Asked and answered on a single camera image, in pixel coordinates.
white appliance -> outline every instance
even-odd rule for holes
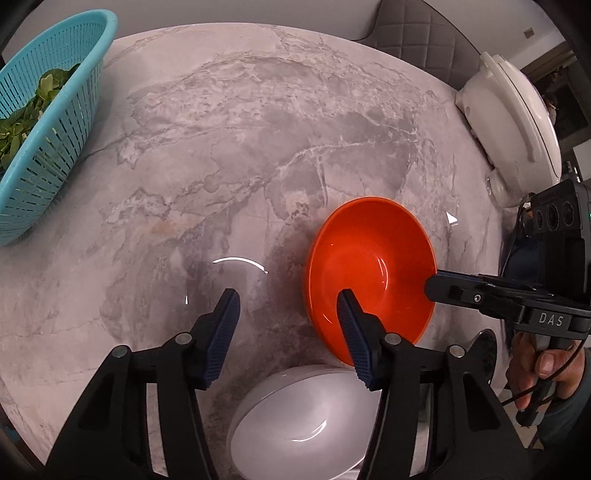
[[[518,205],[560,181],[558,139],[540,94],[500,55],[480,56],[480,70],[456,95],[494,166],[487,181],[500,207]]]

plastic basket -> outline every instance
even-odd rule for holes
[[[0,245],[22,235],[51,203],[84,146],[99,99],[103,57],[117,16],[91,10],[31,40],[0,70],[0,117],[34,96],[49,69],[78,69],[47,107],[0,181]]]

sleeve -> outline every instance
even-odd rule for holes
[[[577,391],[566,400],[552,401],[538,426],[538,435],[545,448],[565,440],[591,397],[591,351],[586,348],[584,352],[585,370]]]

gray marble surface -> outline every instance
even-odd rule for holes
[[[291,28],[189,25],[116,40],[69,182],[0,249],[0,401],[31,449],[47,459],[111,348],[160,345],[233,287],[241,321],[200,404],[220,476],[235,476],[225,435],[245,393],[288,367],[339,364],[300,281],[315,233],[347,200],[395,199],[440,268],[496,274],[502,212],[454,94],[394,57]],[[268,274],[212,263],[223,257]],[[501,332],[437,306],[420,344],[466,344],[483,327]],[[497,387],[503,375],[499,364]]]

orange bowl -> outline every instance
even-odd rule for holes
[[[351,288],[361,307],[387,332],[416,343],[434,303],[425,282],[437,271],[425,230],[392,200],[364,197],[341,205],[312,245],[304,273],[308,315],[336,357],[353,365],[336,314],[336,297]]]

